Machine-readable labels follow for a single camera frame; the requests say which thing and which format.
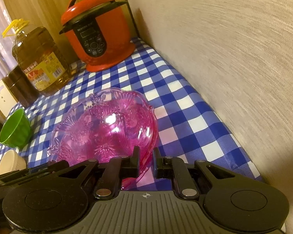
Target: brand label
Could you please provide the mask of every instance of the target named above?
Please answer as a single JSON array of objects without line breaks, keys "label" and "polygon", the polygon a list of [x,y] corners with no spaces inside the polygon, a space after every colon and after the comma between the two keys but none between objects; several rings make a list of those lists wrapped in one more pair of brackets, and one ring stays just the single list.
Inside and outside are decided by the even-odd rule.
[{"label": "brand label", "polygon": [[53,52],[41,63],[33,62],[24,70],[27,78],[38,91],[45,90],[64,72],[65,69]]}]

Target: metal rivet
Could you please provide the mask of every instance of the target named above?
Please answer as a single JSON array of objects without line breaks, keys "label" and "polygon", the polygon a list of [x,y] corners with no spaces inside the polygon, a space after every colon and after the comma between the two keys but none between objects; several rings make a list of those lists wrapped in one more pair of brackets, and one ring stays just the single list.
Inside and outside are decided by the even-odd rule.
[{"label": "metal rivet", "polygon": [[99,189],[97,190],[96,194],[99,195],[99,196],[109,196],[112,192],[109,190],[109,189],[105,189],[105,188],[102,188],[102,189]]},{"label": "metal rivet", "polygon": [[187,188],[182,190],[181,192],[184,196],[195,196],[197,194],[197,192],[194,189],[191,188]]}]

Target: digital display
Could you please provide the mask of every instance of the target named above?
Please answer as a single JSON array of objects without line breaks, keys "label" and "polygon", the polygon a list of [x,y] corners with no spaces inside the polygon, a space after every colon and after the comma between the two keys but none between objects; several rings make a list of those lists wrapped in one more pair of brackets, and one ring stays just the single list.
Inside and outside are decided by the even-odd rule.
[{"label": "digital display", "polygon": [[95,31],[93,28],[89,28],[89,29],[87,29],[87,30],[81,32],[81,33],[80,33],[80,36],[81,36],[82,38],[85,38],[85,37],[87,37],[87,36],[89,36],[90,34],[95,33],[95,32],[96,32],[96,31]]}]

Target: white bowl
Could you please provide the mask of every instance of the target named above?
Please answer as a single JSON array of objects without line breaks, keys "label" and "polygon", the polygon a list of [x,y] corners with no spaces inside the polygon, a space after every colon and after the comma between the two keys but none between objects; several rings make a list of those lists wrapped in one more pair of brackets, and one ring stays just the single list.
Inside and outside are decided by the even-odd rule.
[{"label": "white bowl", "polygon": [[26,168],[25,160],[13,149],[8,150],[0,161],[0,175]]}]

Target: black mount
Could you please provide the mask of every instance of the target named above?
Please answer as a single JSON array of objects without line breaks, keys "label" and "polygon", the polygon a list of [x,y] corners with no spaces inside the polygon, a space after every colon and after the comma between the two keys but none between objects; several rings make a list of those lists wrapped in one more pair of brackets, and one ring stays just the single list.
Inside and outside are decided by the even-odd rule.
[{"label": "black mount", "polygon": [[33,168],[0,175],[0,222],[6,221],[2,211],[2,201],[9,192],[22,184],[30,182],[34,179],[42,178],[68,167],[69,164],[66,161],[48,162]]},{"label": "black mount", "polygon": [[225,229],[264,232],[281,229],[289,202],[279,190],[205,160],[194,165],[153,151],[156,178],[172,180],[179,198],[197,200],[202,211]]},{"label": "black mount", "polygon": [[[139,155],[135,147],[130,157],[100,164],[89,159],[32,179],[6,194],[2,202],[5,218],[22,232],[66,230],[83,221],[95,205],[120,196],[122,179],[138,177]],[[288,215],[286,197],[267,184],[204,160],[192,165],[177,157],[162,157],[158,148],[153,150],[153,160],[155,177],[170,179],[177,199],[195,202],[222,229],[267,233],[280,229]]]}]

